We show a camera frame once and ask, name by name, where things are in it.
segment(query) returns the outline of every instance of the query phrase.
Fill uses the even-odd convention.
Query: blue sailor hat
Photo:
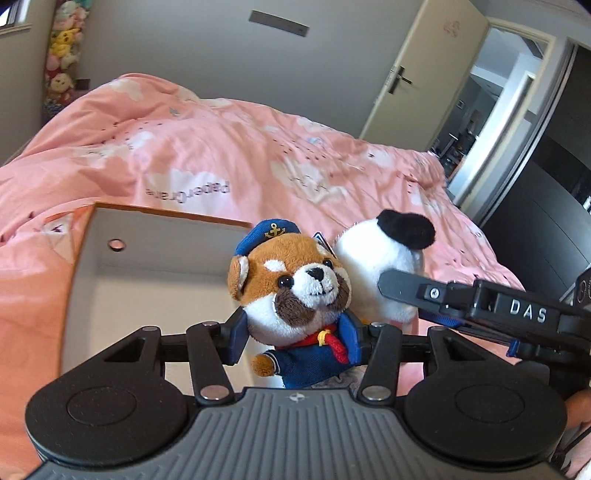
[[[248,255],[261,243],[283,235],[284,233],[301,233],[294,222],[281,218],[270,218],[259,222],[236,247],[235,255]]]

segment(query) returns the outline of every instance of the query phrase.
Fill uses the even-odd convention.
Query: black nose
[[[306,270],[306,273],[318,281],[322,281],[322,279],[324,278],[324,270],[318,267]]]

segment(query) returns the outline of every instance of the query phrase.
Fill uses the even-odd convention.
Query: pink duvet cover
[[[368,144],[263,105],[200,100],[142,74],[70,105],[0,169],[0,186],[0,468],[29,471],[38,462],[24,407],[59,371],[84,206],[97,200],[252,223],[282,217],[328,239],[393,207],[435,224],[428,275],[519,287],[447,198],[435,157]],[[419,377],[410,369],[402,383]]]

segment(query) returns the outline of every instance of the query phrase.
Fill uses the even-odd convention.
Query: cream door
[[[470,0],[425,0],[361,138],[427,150],[457,101],[488,28]]]

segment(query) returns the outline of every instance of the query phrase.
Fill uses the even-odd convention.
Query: open box
[[[195,323],[224,322],[238,307],[226,283],[230,259],[251,227],[97,203],[70,289],[62,372],[146,325],[170,335]],[[238,364],[225,367],[235,391],[282,387],[279,377],[260,378],[251,370],[251,358],[266,349],[249,339]],[[182,393],[193,394],[188,364],[167,364],[165,378]]]

